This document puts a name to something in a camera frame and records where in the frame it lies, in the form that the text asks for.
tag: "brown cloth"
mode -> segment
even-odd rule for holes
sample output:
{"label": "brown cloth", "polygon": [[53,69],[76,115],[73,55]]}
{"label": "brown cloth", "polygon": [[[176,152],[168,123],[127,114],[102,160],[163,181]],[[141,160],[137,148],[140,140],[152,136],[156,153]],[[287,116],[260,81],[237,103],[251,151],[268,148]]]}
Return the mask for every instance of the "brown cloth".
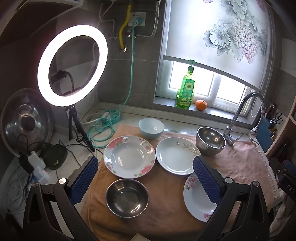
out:
{"label": "brown cloth", "polygon": [[[141,137],[137,127],[120,125],[113,138],[123,135]],[[163,132],[161,137],[149,141],[157,144],[167,137],[182,137],[195,144],[195,136]],[[252,142],[239,141],[226,147],[216,156],[204,157],[211,167],[231,177],[237,183],[250,184],[257,180],[261,184],[268,211],[272,207],[273,192],[262,157]],[[195,219],[187,210],[183,199],[183,188],[189,175],[178,176],[163,169],[158,162],[146,175],[137,178],[148,189],[150,202],[138,217],[121,219],[113,215],[105,204],[107,187],[119,177],[112,174],[103,159],[86,195],[81,216],[100,241],[128,241],[136,233],[155,240],[186,241],[196,238],[205,223]],[[231,227],[237,213],[236,203],[226,224]]]}

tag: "faucet spout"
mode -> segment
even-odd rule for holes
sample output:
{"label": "faucet spout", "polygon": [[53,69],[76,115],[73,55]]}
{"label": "faucet spout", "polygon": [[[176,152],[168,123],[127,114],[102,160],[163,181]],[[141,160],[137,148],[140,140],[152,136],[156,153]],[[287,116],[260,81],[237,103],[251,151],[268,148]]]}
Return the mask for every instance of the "faucet spout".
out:
{"label": "faucet spout", "polygon": [[265,104],[264,104],[264,98],[261,94],[259,94],[258,92],[251,92],[249,94],[247,94],[243,100],[241,101],[240,105],[239,105],[239,108],[237,110],[237,112],[235,113],[235,115],[233,116],[233,119],[231,120],[229,126],[227,126],[227,128],[225,129],[224,133],[223,133],[223,136],[225,138],[225,140],[227,141],[227,143],[231,146],[233,145],[239,138],[237,139],[234,139],[230,133],[232,131],[232,127],[234,126],[240,112],[242,111],[243,107],[244,107],[244,104],[247,102],[247,100],[251,97],[258,97],[260,100],[261,100],[261,116],[260,116],[260,120],[257,124],[256,127],[254,127],[252,130],[251,130],[251,138],[250,140],[252,141],[253,138],[255,138],[257,136],[257,133],[258,133],[258,126],[260,125],[262,119],[263,119],[263,116],[265,114],[265,111],[266,111],[266,108],[265,108]]}

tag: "metal lid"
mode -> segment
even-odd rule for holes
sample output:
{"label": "metal lid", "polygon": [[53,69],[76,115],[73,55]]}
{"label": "metal lid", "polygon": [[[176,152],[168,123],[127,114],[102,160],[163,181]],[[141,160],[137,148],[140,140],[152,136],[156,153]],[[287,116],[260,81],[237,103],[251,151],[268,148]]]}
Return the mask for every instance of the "metal lid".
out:
{"label": "metal lid", "polygon": [[[15,92],[5,103],[0,117],[1,137],[8,150],[20,156],[26,153],[28,145],[34,142],[49,142],[53,121],[51,109],[41,94],[34,89],[21,89]],[[38,153],[41,143],[29,146],[28,151]]]}

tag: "dish soap bottle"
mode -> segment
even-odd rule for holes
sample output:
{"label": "dish soap bottle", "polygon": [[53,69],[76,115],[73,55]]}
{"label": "dish soap bottle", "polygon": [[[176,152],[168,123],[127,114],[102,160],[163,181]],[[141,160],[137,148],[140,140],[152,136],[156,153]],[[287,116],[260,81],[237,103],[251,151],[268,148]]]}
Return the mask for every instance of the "dish soap bottle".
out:
{"label": "dish soap bottle", "polygon": [[194,68],[192,65],[195,63],[194,60],[190,60],[191,66],[188,67],[188,72],[184,75],[180,89],[176,94],[176,106],[182,109],[189,109],[192,98],[194,96]]}

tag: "bottle label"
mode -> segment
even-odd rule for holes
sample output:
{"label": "bottle label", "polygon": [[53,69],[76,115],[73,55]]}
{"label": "bottle label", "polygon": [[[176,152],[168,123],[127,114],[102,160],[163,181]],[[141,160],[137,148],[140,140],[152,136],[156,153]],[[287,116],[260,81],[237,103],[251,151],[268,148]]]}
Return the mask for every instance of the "bottle label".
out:
{"label": "bottle label", "polygon": [[183,93],[180,98],[180,105],[190,106],[193,93],[194,80],[187,79],[183,88]]}

